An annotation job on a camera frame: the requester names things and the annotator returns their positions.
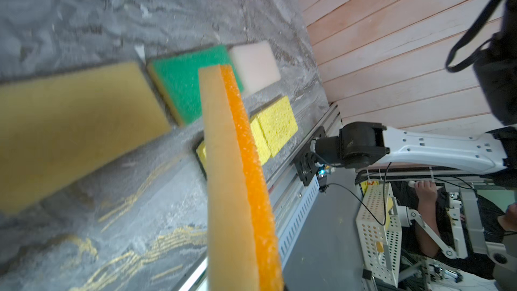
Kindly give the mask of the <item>yellow dark green sponge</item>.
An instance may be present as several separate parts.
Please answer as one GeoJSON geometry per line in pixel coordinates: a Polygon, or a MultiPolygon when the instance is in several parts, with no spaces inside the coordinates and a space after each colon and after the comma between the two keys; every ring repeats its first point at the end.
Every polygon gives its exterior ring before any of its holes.
{"type": "MultiPolygon", "coordinates": [[[[269,147],[267,145],[265,136],[263,134],[263,131],[261,129],[261,126],[259,125],[258,119],[254,118],[250,122],[252,135],[254,138],[254,142],[257,148],[258,156],[261,165],[263,166],[270,158],[271,158],[271,152],[269,150],[269,147]]],[[[203,174],[206,175],[206,162],[207,162],[207,150],[205,146],[205,142],[201,141],[201,143],[196,147],[195,149],[198,161],[201,164],[201,169],[203,171],[203,174]]]]}

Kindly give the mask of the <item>orange sponge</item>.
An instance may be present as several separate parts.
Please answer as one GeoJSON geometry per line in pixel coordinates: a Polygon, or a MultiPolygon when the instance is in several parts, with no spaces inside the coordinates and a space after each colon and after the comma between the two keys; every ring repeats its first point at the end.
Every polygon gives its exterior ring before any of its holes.
{"type": "Polygon", "coordinates": [[[279,242],[250,122],[230,65],[199,71],[210,290],[284,290],[279,242]]]}

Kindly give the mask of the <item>dull yellow sponge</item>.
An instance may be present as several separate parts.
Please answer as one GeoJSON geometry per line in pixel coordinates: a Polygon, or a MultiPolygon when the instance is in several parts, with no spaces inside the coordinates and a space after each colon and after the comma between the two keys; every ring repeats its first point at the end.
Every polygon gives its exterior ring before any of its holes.
{"type": "Polygon", "coordinates": [[[1,86],[1,212],[17,214],[170,124],[137,63],[1,86]]]}

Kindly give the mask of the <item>bright yellow sponge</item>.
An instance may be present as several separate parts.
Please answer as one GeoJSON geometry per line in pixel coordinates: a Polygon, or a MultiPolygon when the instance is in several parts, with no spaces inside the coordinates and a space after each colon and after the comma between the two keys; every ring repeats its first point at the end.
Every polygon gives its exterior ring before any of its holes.
{"type": "Polygon", "coordinates": [[[284,96],[255,116],[272,157],[298,132],[289,98],[284,96]]]}

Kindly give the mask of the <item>beige sponge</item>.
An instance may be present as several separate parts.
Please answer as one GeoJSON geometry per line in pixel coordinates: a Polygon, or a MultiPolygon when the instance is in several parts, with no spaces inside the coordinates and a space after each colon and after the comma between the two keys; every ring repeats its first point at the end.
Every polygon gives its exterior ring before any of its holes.
{"type": "Polygon", "coordinates": [[[229,55],[243,85],[244,97],[280,81],[281,74],[268,41],[232,47],[229,55]]]}

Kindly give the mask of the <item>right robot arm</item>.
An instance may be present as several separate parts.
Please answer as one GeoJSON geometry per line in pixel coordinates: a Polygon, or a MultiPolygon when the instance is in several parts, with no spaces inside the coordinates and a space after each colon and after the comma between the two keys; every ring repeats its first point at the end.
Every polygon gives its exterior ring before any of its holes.
{"type": "Polygon", "coordinates": [[[500,127],[474,71],[449,50],[490,0],[397,0],[315,44],[323,86],[346,123],[473,136],[500,127]]]}

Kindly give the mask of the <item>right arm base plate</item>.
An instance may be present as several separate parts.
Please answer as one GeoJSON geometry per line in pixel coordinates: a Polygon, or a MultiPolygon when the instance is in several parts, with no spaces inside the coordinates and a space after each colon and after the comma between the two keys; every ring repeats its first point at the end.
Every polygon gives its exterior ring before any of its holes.
{"type": "Polygon", "coordinates": [[[297,174],[304,187],[308,187],[310,182],[320,168],[318,166],[319,159],[316,157],[314,152],[311,150],[311,144],[315,140],[319,140],[322,137],[326,137],[326,133],[323,126],[317,127],[315,132],[308,137],[306,143],[302,145],[301,150],[297,153],[294,158],[294,165],[297,170],[297,174]]]}

